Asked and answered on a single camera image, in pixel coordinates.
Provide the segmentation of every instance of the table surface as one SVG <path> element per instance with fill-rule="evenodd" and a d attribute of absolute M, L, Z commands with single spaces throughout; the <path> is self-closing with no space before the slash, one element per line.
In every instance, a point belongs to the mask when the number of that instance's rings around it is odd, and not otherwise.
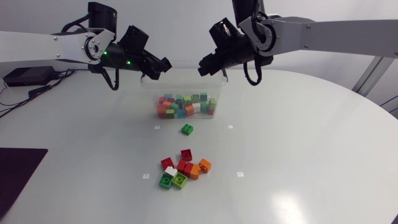
<path fill-rule="evenodd" d="M 0 119 L 2 147 L 49 149 L 1 223 L 391 223 L 394 117 L 308 75 L 264 70 L 257 87 L 242 70 L 228 75 L 214 119 L 157 119 L 129 71 L 118 91 L 80 72 Z M 210 173 L 160 188 L 160 160 L 177 163 L 186 148 L 212 162 Z"/>

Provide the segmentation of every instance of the white wall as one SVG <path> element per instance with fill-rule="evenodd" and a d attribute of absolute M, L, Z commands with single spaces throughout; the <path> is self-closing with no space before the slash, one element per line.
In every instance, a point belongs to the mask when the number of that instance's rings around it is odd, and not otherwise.
<path fill-rule="evenodd" d="M 146 49 L 159 58 L 166 56 L 176 68 L 197 68 L 200 59 L 215 48 L 209 28 L 224 17 L 234 23 L 231 0 L 99 2 L 118 11 L 119 38 L 128 25 L 137 26 L 149 34 Z M 265 0 L 264 4 L 267 13 L 306 17 L 314 21 L 398 19 L 398 2 L 391 0 Z M 66 23 L 84 16 L 86 10 L 87 1 L 82 0 L 0 0 L 0 30 L 56 33 Z M 370 30 L 369 35 L 377 34 Z M 363 55 L 301 51 L 275 56 L 268 68 L 306 73 L 352 88 L 371 60 L 372 57 Z M 57 70 L 82 66 L 57 61 L 0 63 L 0 77 L 25 65 L 53 65 Z M 398 95 L 395 88 L 397 72 L 398 62 L 394 62 L 368 98 L 380 104 Z M 396 106 L 398 100 L 388 108 Z"/>

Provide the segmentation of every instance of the plastic container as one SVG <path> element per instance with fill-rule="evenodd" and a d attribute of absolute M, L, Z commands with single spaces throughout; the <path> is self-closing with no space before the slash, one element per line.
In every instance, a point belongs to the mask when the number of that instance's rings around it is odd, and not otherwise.
<path fill-rule="evenodd" d="M 194 69 L 170 69 L 159 80 L 141 78 L 141 87 L 154 105 L 149 113 L 162 119 L 214 118 L 221 89 L 227 83 L 223 71 L 201 77 Z"/>

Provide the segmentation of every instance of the pile of lego bricks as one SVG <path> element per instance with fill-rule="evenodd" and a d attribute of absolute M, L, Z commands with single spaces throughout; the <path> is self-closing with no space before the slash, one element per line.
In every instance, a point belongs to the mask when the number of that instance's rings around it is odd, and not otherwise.
<path fill-rule="evenodd" d="M 207 93 L 193 95 L 165 94 L 159 98 L 157 105 L 157 114 L 161 118 L 186 118 L 195 113 L 214 115 L 217 101 L 214 98 L 208 98 Z"/>
<path fill-rule="evenodd" d="M 175 169 L 171 157 L 161 161 L 164 174 L 160 179 L 159 185 L 165 189 L 170 189 L 172 185 L 182 189 L 188 178 L 197 180 L 201 171 L 207 174 L 211 169 L 211 163 L 202 159 L 198 164 L 193 164 L 191 149 L 181 150 L 181 160 Z"/>

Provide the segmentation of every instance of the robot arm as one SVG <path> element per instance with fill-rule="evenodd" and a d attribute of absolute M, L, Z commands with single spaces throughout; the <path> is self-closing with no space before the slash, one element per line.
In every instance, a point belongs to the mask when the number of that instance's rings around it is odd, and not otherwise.
<path fill-rule="evenodd" d="M 246 78 L 257 85 L 261 67 L 271 64 L 273 55 L 296 50 L 373 55 L 388 58 L 389 62 L 398 57 L 398 20 L 315 22 L 300 17 L 271 17 L 259 0 L 233 0 L 233 7 L 243 34 L 227 18 L 210 29 L 217 48 L 199 63 L 202 76 L 243 63 Z M 258 75 L 256 82 L 247 73 L 247 62 L 252 60 Z"/>
<path fill-rule="evenodd" d="M 161 72 L 171 68 L 167 58 L 158 59 L 144 49 L 149 36 L 129 26 L 122 39 L 116 39 L 117 12 L 97 2 L 88 3 L 88 14 L 73 21 L 59 34 L 26 34 L 0 31 L 0 62 L 56 59 L 65 62 L 87 63 L 93 73 L 101 73 L 112 90 L 119 86 L 119 69 L 142 71 L 157 80 Z M 80 23 L 88 19 L 89 28 Z M 79 26 L 74 32 L 67 32 Z M 116 69 L 115 84 L 104 67 Z"/>

